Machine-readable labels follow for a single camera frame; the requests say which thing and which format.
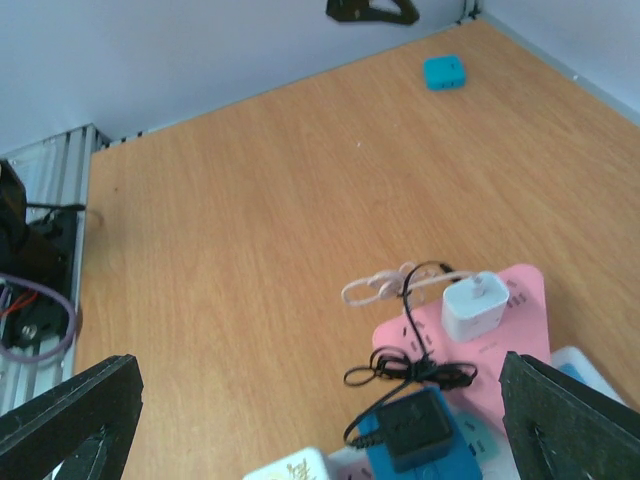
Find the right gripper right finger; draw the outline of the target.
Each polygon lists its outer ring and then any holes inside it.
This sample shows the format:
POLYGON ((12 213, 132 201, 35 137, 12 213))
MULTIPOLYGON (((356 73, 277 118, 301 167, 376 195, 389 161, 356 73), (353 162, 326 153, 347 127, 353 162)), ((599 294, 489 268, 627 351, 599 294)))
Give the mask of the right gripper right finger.
POLYGON ((503 424, 522 479, 637 479, 639 413, 531 355, 506 354, 503 424))

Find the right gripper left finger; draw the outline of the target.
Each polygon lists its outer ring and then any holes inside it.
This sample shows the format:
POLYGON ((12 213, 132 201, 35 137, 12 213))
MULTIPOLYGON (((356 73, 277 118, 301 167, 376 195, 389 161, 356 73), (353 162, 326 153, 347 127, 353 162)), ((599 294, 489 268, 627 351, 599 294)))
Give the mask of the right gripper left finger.
POLYGON ((143 407, 138 361, 111 356, 1 417, 1 477, 122 477, 143 407))

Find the teal cube plug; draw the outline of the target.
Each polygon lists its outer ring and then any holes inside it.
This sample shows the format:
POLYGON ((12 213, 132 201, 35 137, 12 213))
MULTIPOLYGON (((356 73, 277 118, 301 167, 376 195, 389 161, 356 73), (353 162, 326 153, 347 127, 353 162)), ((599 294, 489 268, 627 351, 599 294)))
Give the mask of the teal cube plug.
POLYGON ((426 87, 431 91, 461 88, 467 80, 466 70, 457 55, 429 58, 423 64, 423 72, 426 87))

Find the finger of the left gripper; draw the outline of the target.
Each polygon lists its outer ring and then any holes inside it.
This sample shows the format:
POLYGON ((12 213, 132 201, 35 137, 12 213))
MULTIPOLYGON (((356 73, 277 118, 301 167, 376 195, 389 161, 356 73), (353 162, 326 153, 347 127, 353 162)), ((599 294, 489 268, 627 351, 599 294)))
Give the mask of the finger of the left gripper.
POLYGON ((391 0, 395 9, 379 8, 369 0, 327 0, 325 14, 338 23, 380 22, 413 25, 420 13, 410 0, 391 0))

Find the white power strip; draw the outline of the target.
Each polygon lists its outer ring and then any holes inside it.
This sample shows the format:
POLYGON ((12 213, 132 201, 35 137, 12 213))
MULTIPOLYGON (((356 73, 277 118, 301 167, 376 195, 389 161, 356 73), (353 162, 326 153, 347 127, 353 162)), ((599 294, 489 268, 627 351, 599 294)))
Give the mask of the white power strip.
MULTIPOLYGON (((625 402, 581 350, 563 347, 551 356, 551 365, 564 374, 621 403, 625 402)), ((454 418, 478 462, 484 479, 519 479, 508 441, 469 412, 452 407, 454 418)), ((334 479, 375 479, 364 450, 343 448, 330 454, 327 464, 334 479)))

